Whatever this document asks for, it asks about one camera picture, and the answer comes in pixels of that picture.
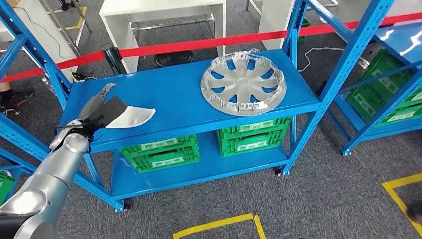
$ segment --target shelf caster wheel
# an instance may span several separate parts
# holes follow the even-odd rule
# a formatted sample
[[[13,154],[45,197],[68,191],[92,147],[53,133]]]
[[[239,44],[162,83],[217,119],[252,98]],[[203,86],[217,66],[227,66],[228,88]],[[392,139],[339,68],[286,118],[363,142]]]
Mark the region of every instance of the shelf caster wheel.
[[[274,168],[274,174],[281,177],[281,168]]]
[[[128,209],[132,209],[133,207],[133,200],[132,198],[126,198],[123,201],[123,211],[126,212]]]
[[[350,156],[352,155],[352,151],[350,149],[342,150],[343,156]]]

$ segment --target crate label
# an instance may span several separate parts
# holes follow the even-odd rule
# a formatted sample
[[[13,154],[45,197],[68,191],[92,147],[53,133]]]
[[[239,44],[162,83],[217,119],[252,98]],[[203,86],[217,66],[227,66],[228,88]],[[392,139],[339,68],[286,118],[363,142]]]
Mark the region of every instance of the crate label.
[[[358,93],[353,96],[359,104],[365,109],[365,111],[370,115],[373,116],[376,111],[366,102],[366,100]]]
[[[396,120],[402,120],[402,119],[406,119],[406,118],[412,117],[415,114],[415,112],[416,111],[408,112],[408,113],[404,113],[404,114],[393,116],[387,122],[393,122],[393,121],[396,121]]]
[[[250,149],[254,149],[254,148],[261,148],[261,147],[265,147],[265,146],[267,146],[267,141],[262,141],[262,142],[258,142],[258,143],[251,143],[251,144],[246,144],[246,145],[240,145],[240,146],[237,147],[236,152],[250,150]]]
[[[141,144],[141,148],[142,150],[147,150],[147,149],[153,149],[153,148],[159,148],[159,147],[163,147],[163,146],[167,146],[167,145],[172,145],[177,143],[177,139],[176,138],[171,138],[168,140],[163,140],[163,141],[158,141],[158,142],[154,142],[154,143],[145,143],[145,144]]]
[[[268,127],[273,127],[273,126],[274,126],[274,120],[269,120],[269,121],[265,121],[261,123],[246,124],[240,127],[239,132],[240,133],[248,132],[248,131],[252,131],[256,129],[268,128]]]
[[[183,162],[183,157],[172,158],[172,159],[167,159],[167,160],[163,160],[163,161],[153,162],[152,167],[158,168],[158,167],[162,167],[162,166],[166,166],[166,165],[170,165],[170,164],[175,164],[175,163],[181,163],[181,162]]]
[[[374,72],[372,72],[372,75],[379,76],[379,75],[382,75],[382,73],[379,69],[376,69],[374,70]],[[387,77],[381,78],[378,81],[381,82],[381,84],[383,84],[385,88],[387,88],[387,90],[389,90],[393,94],[395,94],[399,90],[399,87],[397,87]]]
[[[415,97],[412,98],[412,101],[417,101],[417,100],[421,100],[422,99],[422,92],[420,92],[419,94],[415,95]]]

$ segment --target black cable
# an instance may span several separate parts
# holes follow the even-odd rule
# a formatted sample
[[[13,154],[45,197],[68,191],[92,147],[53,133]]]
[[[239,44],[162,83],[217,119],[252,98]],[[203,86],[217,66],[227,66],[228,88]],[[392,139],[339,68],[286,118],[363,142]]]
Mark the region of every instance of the black cable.
[[[95,118],[95,119],[93,119],[91,121],[82,123],[82,124],[77,124],[77,125],[59,125],[55,129],[58,129],[58,128],[79,128],[79,127],[84,127],[84,126],[87,126],[89,124],[95,123],[96,121],[99,121],[102,118],[103,118],[103,115],[100,115],[97,118]]]
[[[31,17],[29,16],[29,14],[28,14],[28,12],[24,9],[24,8],[21,8],[21,7],[12,7],[12,8],[17,8],[17,9],[21,9],[21,10],[23,10],[25,13],[26,13],[26,15],[28,16],[28,19],[29,19],[29,21],[32,23],[32,24],[35,24],[35,25],[37,25],[37,26],[39,26],[39,27],[41,27],[42,29],[44,29],[44,31],[57,43],[57,45],[59,46],[59,56],[62,58],[62,59],[64,59],[64,60],[67,60],[66,58],[64,58],[61,54],[60,54],[60,43],[43,27],[43,26],[41,26],[41,25],[38,25],[37,23],[35,23],[35,22],[33,22],[32,21],[32,19],[31,19]]]

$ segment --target robotic arm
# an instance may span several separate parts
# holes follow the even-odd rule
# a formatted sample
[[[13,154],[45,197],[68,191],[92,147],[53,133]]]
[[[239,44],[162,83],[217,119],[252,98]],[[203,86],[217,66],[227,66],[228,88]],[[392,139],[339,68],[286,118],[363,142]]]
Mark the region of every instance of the robotic arm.
[[[54,226],[93,134],[110,125],[128,105],[117,96],[104,103],[107,84],[50,144],[51,153],[22,188],[0,207],[2,239],[53,238]]]

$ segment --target blue metal shelf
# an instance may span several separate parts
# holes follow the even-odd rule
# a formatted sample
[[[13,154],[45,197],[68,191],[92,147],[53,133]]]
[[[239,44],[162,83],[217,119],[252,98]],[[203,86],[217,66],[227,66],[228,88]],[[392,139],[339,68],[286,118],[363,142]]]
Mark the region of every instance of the blue metal shelf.
[[[359,114],[354,110],[352,106],[344,98],[345,95],[337,95],[334,98],[335,104],[343,112],[346,119],[353,126],[356,132],[361,131],[366,125]],[[376,138],[385,136],[392,136],[399,133],[409,132],[422,129],[422,118],[414,118],[410,120],[400,121],[397,123],[391,123],[383,126],[374,127],[367,132],[363,141],[368,141]]]
[[[107,95],[106,100],[117,95],[129,105],[155,108],[157,112],[141,127],[99,130],[94,138],[101,137],[91,144],[93,153],[318,109],[320,101],[283,50],[260,52],[259,55],[268,57],[283,70],[287,84],[285,98],[268,113],[253,117],[236,117],[212,107],[199,90],[201,76],[211,62],[206,60],[75,83],[64,109],[61,124],[76,119],[83,106],[81,102],[86,102],[110,82],[115,82],[117,85]]]
[[[421,32],[422,23],[419,22],[378,29],[374,38],[396,58],[409,66],[411,64],[417,64],[422,60],[422,45],[417,44],[422,39]],[[341,112],[343,112],[346,119],[356,131],[356,135],[350,137],[335,116],[329,113],[334,124],[348,141],[341,149],[344,155],[349,155],[352,148],[360,142],[422,129],[421,117],[377,126],[400,102],[422,86],[422,65],[419,64],[410,69],[415,71],[414,76],[400,88],[368,123],[365,123],[354,108],[346,101],[345,96],[347,92],[339,93],[335,96],[335,104],[340,108]]]
[[[259,169],[277,167],[283,175],[289,175],[299,154],[311,137],[316,126],[327,111],[339,88],[356,65],[359,56],[375,34],[382,19],[387,14],[393,0],[372,0],[358,27],[352,33],[316,0],[296,0],[287,27],[288,33],[282,49],[262,52],[260,55],[270,58],[280,68],[286,78],[287,94],[282,102],[272,111],[252,117],[235,117],[211,107],[200,92],[200,79],[211,60],[185,65],[141,71],[128,75],[119,75],[70,84],[42,49],[36,39],[8,5],[0,0],[0,18],[15,35],[27,37],[25,48],[30,52],[41,68],[50,76],[59,102],[64,108],[61,124],[77,118],[82,105],[95,95],[106,83],[117,83],[117,87],[108,94],[107,99],[118,95],[124,102],[133,106],[156,108],[156,115],[145,125],[131,129],[104,129],[94,135],[92,152],[113,150],[116,153],[113,164],[112,192],[107,191],[98,176],[95,165],[89,155],[85,155],[89,172],[93,178],[81,172],[75,176],[75,182],[92,192],[101,200],[113,206],[116,211],[123,211],[123,198],[180,187],[193,183],[205,182]],[[319,97],[297,72],[297,37],[308,5],[322,15],[329,24],[348,40],[344,52],[339,58],[327,84]],[[23,36],[17,38],[14,46],[23,42]],[[0,61],[0,76],[6,72],[16,53],[15,47],[8,51],[8,56]],[[308,119],[300,133],[296,135],[295,117],[308,114]],[[215,134],[211,131],[270,120],[277,117],[293,116],[289,153],[282,147],[251,152],[240,156],[221,158]],[[0,135],[17,147],[42,160],[49,149],[7,117],[0,115]],[[164,140],[176,136],[197,134],[201,152],[201,162],[148,172],[135,173],[131,167],[120,160],[116,149],[134,144]]]
[[[392,53],[401,62],[408,65],[421,60],[422,44],[416,44],[416,36],[422,31],[422,22],[406,24],[400,26],[390,26],[380,28],[375,34],[375,40],[380,43],[387,51]]]
[[[137,173],[127,164],[121,153],[116,151],[111,179],[112,196],[115,199],[124,199],[287,163],[286,153],[281,146],[223,158],[215,132],[200,133],[197,137],[200,162],[147,173]]]

